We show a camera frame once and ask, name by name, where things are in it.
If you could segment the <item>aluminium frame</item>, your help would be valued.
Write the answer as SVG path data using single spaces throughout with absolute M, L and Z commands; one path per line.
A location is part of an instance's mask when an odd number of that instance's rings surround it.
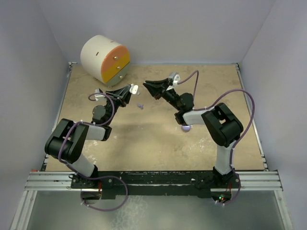
M 197 87 L 197 107 L 222 99 L 243 125 L 251 113 L 238 65 L 134 65 L 119 83 L 141 85 L 161 80 L 176 71 L 186 78 L 194 70 L 200 76 L 179 85 L 178 93 Z M 155 100 L 141 86 L 127 107 L 112 121 L 107 142 L 89 140 L 85 156 L 104 171 L 208 170 L 214 166 L 216 146 L 204 126 L 183 132 L 175 121 L 175 109 Z M 270 171 L 255 126 L 235 149 L 235 168 L 242 187 L 229 205 L 194 196 L 119 196 L 81 204 L 80 190 L 71 188 L 70 171 L 53 158 L 44 172 L 31 172 L 13 221 L 13 228 L 27 230 L 291 230 L 283 187 L 277 171 Z

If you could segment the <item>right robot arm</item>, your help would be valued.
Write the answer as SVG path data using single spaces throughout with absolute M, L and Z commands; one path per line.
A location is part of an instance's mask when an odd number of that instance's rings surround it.
M 163 98 L 175 109 L 175 119 L 183 126 L 206 125 L 207 130 L 217 145 L 212 182 L 217 187 L 225 187 L 232 177 L 231 148 L 239 140 L 243 125 L 224 103 L 218 103 L 205 110 L 194 109 L 194 97 L 191 93 L 177 94 L 173 87 L 173 79 L 151 81 L 146 80 L 143 86 L 150 95 L 158 100 Z

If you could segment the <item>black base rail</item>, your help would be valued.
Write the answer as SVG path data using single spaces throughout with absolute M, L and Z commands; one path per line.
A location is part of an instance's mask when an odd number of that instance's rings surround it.
M 221 175 L 216 169 L 205 171 L 97 171 L 87 179 L 69 175 L 71 187 L 83 192 L 95 190 L 101 199 L 117 196 L 196 196 L 230 200 L 232 191 L 241 187 L 237 173 Z

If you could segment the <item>round mini drawer cabinet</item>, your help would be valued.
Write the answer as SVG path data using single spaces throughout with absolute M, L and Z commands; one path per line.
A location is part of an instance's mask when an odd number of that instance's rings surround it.
M 124 45 L 103 35 L 96 35 L 82 47 L 80 61 L 88 74 L 112 87 L 127 75 L 130 53 Z

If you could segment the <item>purple earbud charging case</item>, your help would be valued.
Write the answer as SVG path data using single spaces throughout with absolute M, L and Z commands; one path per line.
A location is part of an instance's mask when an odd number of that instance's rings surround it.
M 191 130 L 191 126 L 181 126 L 183 132 L 189 132 Z

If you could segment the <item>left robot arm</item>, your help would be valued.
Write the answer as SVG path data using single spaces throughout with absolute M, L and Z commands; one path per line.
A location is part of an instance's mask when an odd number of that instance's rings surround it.
M 88 188 L 97 186 L 98 168 L 84 156 L 84 143 L 87 140 L 108 140 L 112 132 L 110 124 L 117 110 L 127 106 L 131 96 L 138 93 L 138 88 L 136 84 L 128 84 L 115 91 L 95 90 L 88 100 L 105 100 L 106 103 L 93 108 L 92 121 L 61 119 L 45 144 L 45 153 L 80 175 L 82 183 Z

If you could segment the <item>white earbud charging case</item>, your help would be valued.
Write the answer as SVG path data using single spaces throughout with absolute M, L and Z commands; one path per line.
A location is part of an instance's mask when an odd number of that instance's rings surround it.
M 138 93 L 138 85 L 131 85 L 130 93 L 131 94 L 137 94 Z

